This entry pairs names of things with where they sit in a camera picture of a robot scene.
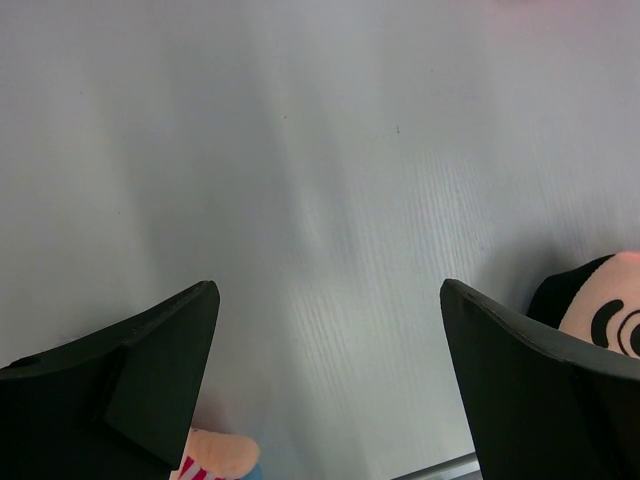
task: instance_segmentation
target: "plush toy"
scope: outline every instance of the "plush toy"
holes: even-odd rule
[[[241,435],[191,429],[180,470],[170,480],[260,480],[256,468],[260,449],[256,442]]]
[[[640,358],[640,252],[547,278],[527,315],[585,342]]]

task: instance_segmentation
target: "black ear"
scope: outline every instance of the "black ear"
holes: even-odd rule
[[[616,313],[624,308],[624,302],[620,299],[611,300],[598,309],[591,321],[591,341],[594,345],[609,348],[607,339],[607,325]]]
[[[613,255],[607,255],[575,270],[548,277],[533,295],[527,316],[558,328],[582,285],[611,257]]]

